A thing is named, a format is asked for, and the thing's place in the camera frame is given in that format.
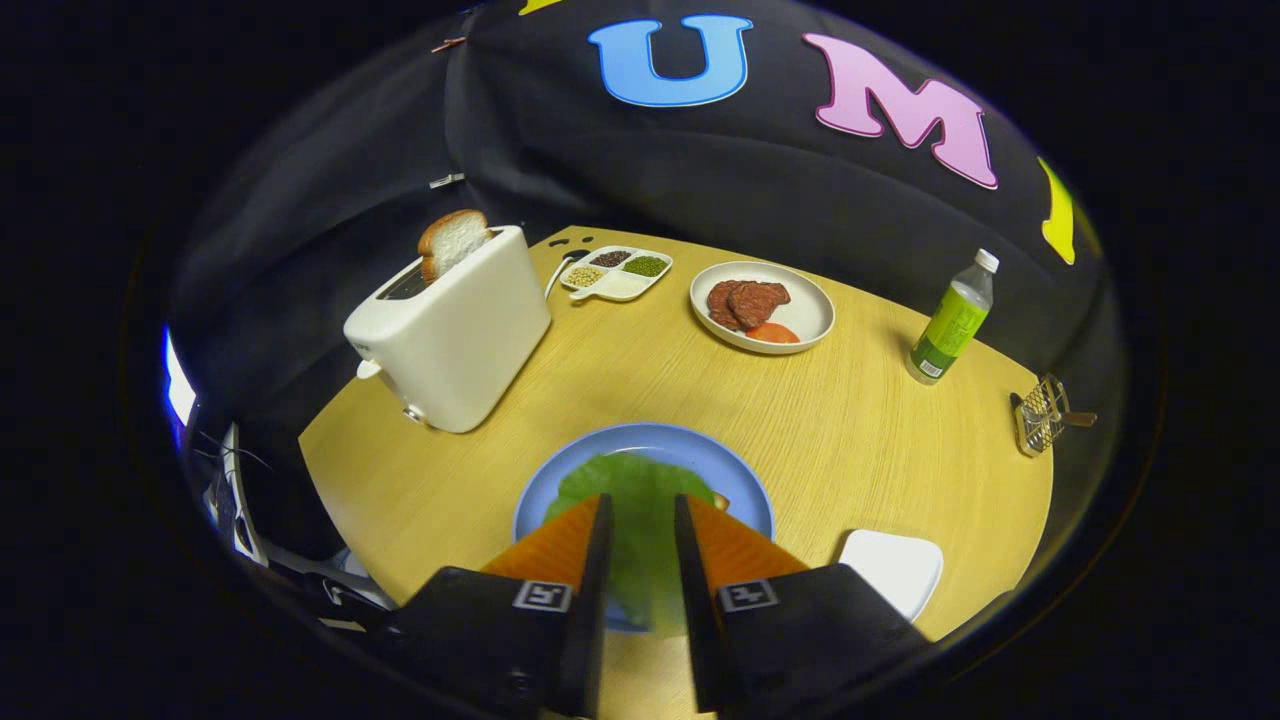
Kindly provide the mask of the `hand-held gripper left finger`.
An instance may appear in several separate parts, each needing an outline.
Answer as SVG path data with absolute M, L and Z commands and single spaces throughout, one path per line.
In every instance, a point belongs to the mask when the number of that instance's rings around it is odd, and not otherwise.
M 595 717 L 614 536 L 594 495 L 486 566 L 444 566 L 385 615 L 383 651 L 466 717 Z

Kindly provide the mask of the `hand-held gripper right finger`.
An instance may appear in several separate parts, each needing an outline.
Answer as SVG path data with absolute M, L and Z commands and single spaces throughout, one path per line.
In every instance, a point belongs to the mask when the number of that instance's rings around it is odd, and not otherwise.
M 698 708 L 840 716 L 928 639 L 851 568 L 809 568 L 713 503 L 675 498 Z

